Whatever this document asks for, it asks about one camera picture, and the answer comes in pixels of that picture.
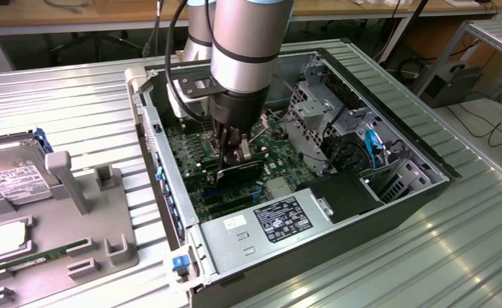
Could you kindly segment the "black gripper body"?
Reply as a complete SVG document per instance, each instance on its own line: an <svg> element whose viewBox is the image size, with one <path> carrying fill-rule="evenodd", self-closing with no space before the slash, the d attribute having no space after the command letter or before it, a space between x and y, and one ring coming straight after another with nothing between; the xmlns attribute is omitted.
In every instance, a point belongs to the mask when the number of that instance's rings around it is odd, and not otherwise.
<svg viewBox="0 0 502 308"><path fill-rule="evenodd" d="M258 121L269 88L252 93L233 91L212 95L209 113L213 119L241 133L248 133Z"/></svg>

